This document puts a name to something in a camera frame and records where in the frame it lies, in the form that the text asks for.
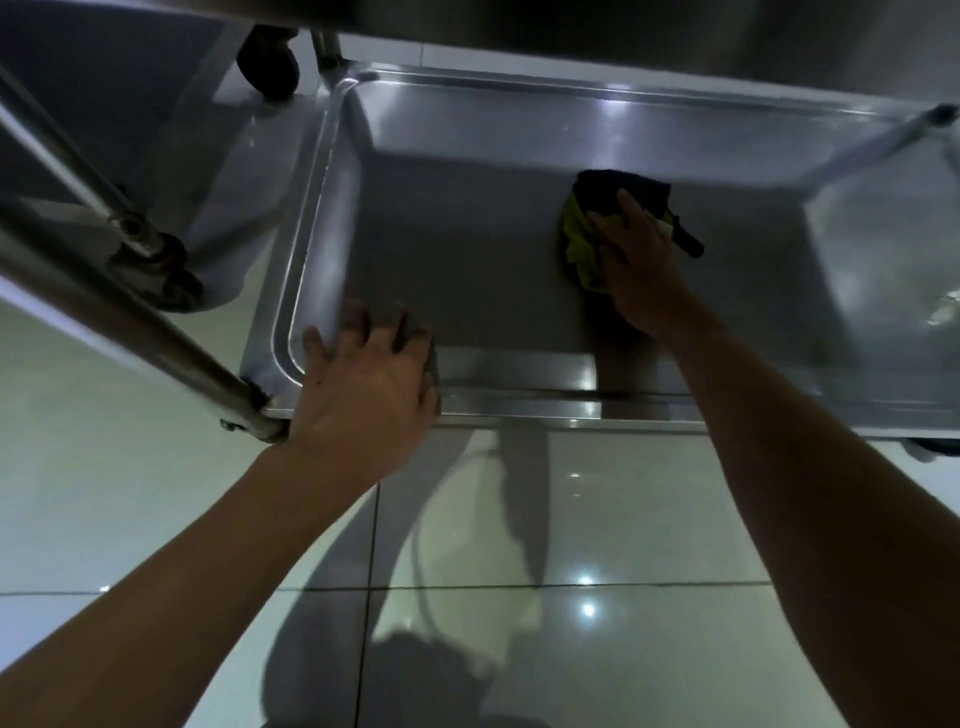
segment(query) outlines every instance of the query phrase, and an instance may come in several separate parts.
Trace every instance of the caster wheel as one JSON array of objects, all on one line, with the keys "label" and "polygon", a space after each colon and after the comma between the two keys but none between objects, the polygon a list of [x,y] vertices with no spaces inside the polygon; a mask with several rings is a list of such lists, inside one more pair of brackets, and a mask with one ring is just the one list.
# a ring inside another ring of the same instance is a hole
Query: caster wheel
[{"label": "caster wheel", "polygon": [[237,54],[240,72],[267,101],[287,101],[297,90],[300,67],[287,47],[296,35],[296,30],[257,25]]}]

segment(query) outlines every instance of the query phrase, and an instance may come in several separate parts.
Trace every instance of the metal pole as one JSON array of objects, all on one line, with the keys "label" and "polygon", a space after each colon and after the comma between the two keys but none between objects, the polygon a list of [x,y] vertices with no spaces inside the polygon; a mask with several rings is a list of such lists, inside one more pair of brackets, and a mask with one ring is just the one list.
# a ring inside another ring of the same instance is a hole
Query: metal pole
[{"label": "metal pole", "polygon": [[173,379],[261,440],[282,436],[285,423],[260,413],[259,393],[247,382],[70,250],[26,207],[3,201],[0,298],[118,361]]},{"label": "metal pole", "polygon": [[0,126],[84,205],[115,225],[143,257],[163,251],[163,240],[127,196],[94,167],[30,92],[0,65]]}]

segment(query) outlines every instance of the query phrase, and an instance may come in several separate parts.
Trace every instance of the metal leg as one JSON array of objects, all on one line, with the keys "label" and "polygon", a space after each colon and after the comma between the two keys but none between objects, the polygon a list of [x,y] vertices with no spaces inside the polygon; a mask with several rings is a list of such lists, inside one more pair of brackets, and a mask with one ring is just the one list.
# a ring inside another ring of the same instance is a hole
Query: metal leg
[{"label": "metal leg", "polygon": [[49,232],[26,207],[0,202],[0,298],[114,359],[160,372],[214,405],[225,424],[268,442],[285,422],[262,393]]},{"label": "metal leg", "polygon": [[340,37],[336,31],[310,31],[310,39],[313,40],[313,52],[321,72],[343,64],[344,54],[340,50]]},{"label": "metal leg", "polygon": [[127,196],[77,149],[57,122],[13,75],[0,65],[0,126],[84,205],[110,222],[125,248],[110,260],[110,271],[147,303],[189,311],[203,287],[183,265],[182,243],[154,227]]}]

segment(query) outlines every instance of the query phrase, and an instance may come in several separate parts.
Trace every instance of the right arm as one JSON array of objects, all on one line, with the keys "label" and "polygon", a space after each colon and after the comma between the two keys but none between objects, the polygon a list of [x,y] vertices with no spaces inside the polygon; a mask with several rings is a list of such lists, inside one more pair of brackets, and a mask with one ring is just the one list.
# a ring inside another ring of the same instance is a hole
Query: right arm
[{"label": "right arm", "polygon": [[960,721],[960,520],[731,336],[618,194],[617,310],[676,357],[810,663],[852,728]]}]

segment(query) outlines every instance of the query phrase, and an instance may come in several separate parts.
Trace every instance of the cleaning rag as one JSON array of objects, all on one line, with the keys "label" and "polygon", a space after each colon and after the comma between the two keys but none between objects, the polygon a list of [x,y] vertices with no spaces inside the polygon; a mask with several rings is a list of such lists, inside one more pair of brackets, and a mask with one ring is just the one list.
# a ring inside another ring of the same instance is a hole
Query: cleaning rag
[{"label": "cleaning rag", "polygon": [[673,240],[690,257],[704,254],[704,246],[680,225],[680,217],[667,206],[670,185],[648,177],[615,169],[587,169],[577,175],[573,190],[564,202],[561,230],[566,243],[566,261],[577,272],[585,290],[609,294],[603,281],[597,245],[599,232],[587,219],[592,211],[606,218],[620,219],[616,192],[625,189],[654,219],[660,234]]}]

